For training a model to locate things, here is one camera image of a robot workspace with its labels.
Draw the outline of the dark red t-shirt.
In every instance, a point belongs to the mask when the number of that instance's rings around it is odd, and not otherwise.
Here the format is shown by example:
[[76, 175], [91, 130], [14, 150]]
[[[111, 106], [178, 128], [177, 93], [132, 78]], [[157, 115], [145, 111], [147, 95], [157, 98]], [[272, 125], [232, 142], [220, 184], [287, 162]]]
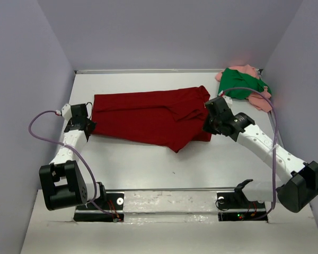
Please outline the dark red t-shirt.
[[153, 144], [179, 152], [191, 141], [209, 142], [203, 131], [210, 94], [204, 86], [154, 92], [96, 94], [94, 134]]

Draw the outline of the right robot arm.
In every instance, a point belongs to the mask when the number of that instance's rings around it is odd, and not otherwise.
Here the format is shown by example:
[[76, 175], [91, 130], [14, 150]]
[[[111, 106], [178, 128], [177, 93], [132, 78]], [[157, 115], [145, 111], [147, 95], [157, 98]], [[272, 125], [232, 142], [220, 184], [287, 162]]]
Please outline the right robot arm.
[[318, 163], [295, 157], [265, 134], [245, 113], [233, 114], [224, 97], [205, 103], [208, 111], [203, 130], [223, 135], [255, 154], [272, 170], [271, 182], [247, 179], [234, 189], [238, 203], [280, 203], [293, 213], [300, 212], [318, 196]]

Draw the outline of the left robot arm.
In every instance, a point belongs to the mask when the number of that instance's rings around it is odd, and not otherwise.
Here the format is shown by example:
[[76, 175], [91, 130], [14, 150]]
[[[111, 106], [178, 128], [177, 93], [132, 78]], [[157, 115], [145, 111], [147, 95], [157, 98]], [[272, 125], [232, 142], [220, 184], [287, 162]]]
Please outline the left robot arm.
[[39, 178], [46, 208], [50, 211], [76, 207], [94, 201], [106, 202], [104, 185], [97, 182], [93, 172], [81, 156], [95, 129], [87, 104], [63, 106], [56, 112], [66, 121], [62, 142], [54, 159], [39, 169]]

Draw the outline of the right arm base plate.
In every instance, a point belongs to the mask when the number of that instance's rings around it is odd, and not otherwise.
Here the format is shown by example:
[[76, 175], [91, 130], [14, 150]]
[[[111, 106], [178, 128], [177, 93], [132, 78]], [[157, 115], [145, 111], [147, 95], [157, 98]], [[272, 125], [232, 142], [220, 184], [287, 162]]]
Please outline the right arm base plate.
[[220, 222], [267, 221], [266, 206], [258, 201], [248, 201], [237, 192], [219, 192], [215, 201]]

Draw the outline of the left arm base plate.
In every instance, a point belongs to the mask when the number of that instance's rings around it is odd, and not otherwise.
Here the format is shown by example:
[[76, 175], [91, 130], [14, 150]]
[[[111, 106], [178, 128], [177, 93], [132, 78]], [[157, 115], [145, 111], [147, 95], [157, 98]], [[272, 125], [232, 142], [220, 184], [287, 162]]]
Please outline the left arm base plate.
[[74, 212], [76, 222], [122, 222], [124, 220], [124, 192], [107, 192], [107, 199], [97, 198], [95, 204], [77, 206]]

